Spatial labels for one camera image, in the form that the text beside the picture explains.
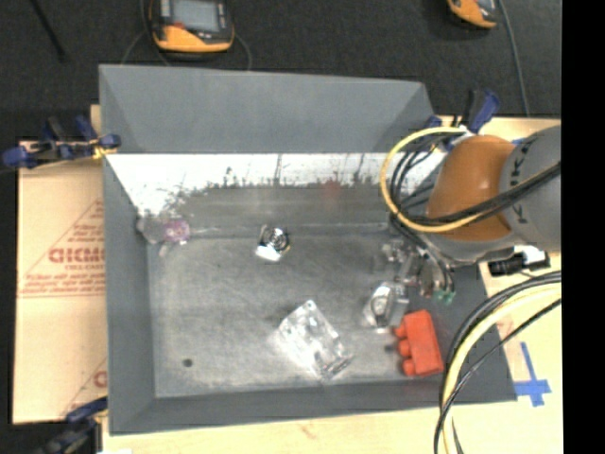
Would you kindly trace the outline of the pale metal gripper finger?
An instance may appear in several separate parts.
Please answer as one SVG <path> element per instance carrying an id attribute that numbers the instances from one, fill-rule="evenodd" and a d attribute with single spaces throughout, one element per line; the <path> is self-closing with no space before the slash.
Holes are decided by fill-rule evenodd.
<path id="1" fill-rule="evenodd" d="M 392 269 L 393 280 L 404 286 L 417 285 L 421 270 L 419 251 L 402 239 L 386 242 L 381 248 L 382 255 Z"/>
<path id="2" fill-rule="evenodd" d="M 409 297 L 403 284 L 382 282 L 372 291 L 363 307 L 363 322 L 376 329 L 398 326 L 408 306 Z"/>

